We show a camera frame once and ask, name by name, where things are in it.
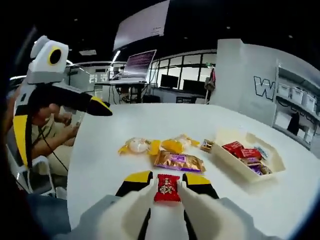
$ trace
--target white tray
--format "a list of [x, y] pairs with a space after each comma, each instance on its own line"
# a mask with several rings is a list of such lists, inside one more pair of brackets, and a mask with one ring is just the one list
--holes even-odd
[[[268, 159], [266, 161], [263, 160], [262, 163], [270, 168], [272, 173], [265, 175], [256, 174], [238, 158], [221, 147], [234, 141], [238, 141], [245, 148], [252, 148], [255, 144], [259, 144], [265, 150], [267, 150], [269, 153]], [[224, 161], [229, 167], [233, 168], [249, 182], [256, 182], [273, 178], [276, 173], [286, 169], [282, 158], [279, 156], [277, 150], [249, 132], [247, 134], [243, 134], [238, 130], [220, 129], [216, 135], [215, 144], [212, 147], [211, 154], [213, 155], [213, 160]]]

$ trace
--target desk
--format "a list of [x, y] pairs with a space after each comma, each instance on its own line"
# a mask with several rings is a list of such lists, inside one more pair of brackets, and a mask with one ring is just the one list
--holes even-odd
[[[266, 235], [289, 236], [303, 223], [319, 192], [320, 160], [299, 143], [247, 116], [215, 105], [202, 104], [124, 104], [112, 106], [113, 116], [86, 114], [73, 147], [68, 173], [67, 206], [71, 228], [81, 214], [107, 194], [115, 194], [131, 173], [152, 170], [182, 176], [183, 172], [153, 168], [146, 156], [119, 156], [118, 149], [132, 137], [165, 140], [185, 133], [202, 141], [214, 139], [218, 128], [229, 127], [251, 132], [277, 148], [285, 171], [276, 180], [259, 185], [240, 184], [235, 174], [210, 161], [211, 155], [198, 148], [186, 152], [204, 161], [208, 178], [220, 198], [227, 197], [254, 219]], [[154, 206], [148, 232], [152, 239], [187, 239], [183, 207]]]

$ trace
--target white round pastry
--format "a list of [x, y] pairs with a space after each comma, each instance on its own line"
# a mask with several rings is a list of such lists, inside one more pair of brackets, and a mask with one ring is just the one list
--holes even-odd
[[148, 150], [148, 144], [144, 138], [133, 138], [130, 143], [128, 144], [129, 149], [137, 154], [143, 153]]

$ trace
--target candy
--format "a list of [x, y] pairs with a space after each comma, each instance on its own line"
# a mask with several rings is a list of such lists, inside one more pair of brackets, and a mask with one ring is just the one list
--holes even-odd
[[254, 171], [258, 175], [263, 175], [261, 172], [261, 164], [248, 166], [252, 171]]
[[261, 153], [255, 148], [243, 148], [240, 150], [242, 156], [241, 158], [262, 158]]
[[247, 166], [252, 166], [252, 165], [259, 165], [261, 162], [259, 159], [255, 157], [249, 157], [249, 158], [240, 158], [240, 161], [243, 162]]
[[227, 150], [229, 153], [233, 154], [237, 149], [243, 149], [244, 146], [238, 141], [234, 141], [228, 144], [225, 144], [222, 146], [225, 150]]
[[191, 139], [185, 134], [181, 134], [177, 136], [176, 138], [171, 138], [164, 140], [161, 143], [161, 147], [163, 147], [165, 150], [180, 154], [182, 153], [187, 147], [189, 146], [198, 146], [200, 142]]
[[119, 149], [118, 153], [148, 153], [149, 155], [155, 156], [159, 152], [160, 143], [160, 140], [148, 140], [145, 138], [133, 137], [125, 142], [125, 145]]
[[154, 165], [179, 171], [204, 172], [204, 162], [192, 155], [171, 153], [169, 151], [160, 151], [157, 155]]
[[178, 195], [178, 184], [179, 176], [173, 176], [168, 174], [158, 174], [158, 192], [154, 196], [154, 201], [175, 201], [180, 202]]
[[262, 165], [261, 166], [261, 172], [263, 174], [272, 174], [272, 171], [270, 170], [270, 168], [268, 168], [266, 165]]
[[215, 143], [213, 141], [205, 139], [205, 140], [203, 140], [203, 143], [201, 144], [200, 149], [207, 152], [207, 153], [210, 153], [211, 148], [214, 144]]

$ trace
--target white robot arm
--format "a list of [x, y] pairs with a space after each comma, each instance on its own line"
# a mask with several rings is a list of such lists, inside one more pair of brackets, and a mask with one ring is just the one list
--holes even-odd
[[13, 129], [23, 164], [32, 167], [32, 115], [49, 104], [64, 105], [96, 116], [111, 116], [110, 104], [62, 84], [69, 47], [41, 36], [31, 50], [25, 80], [15, 102]]

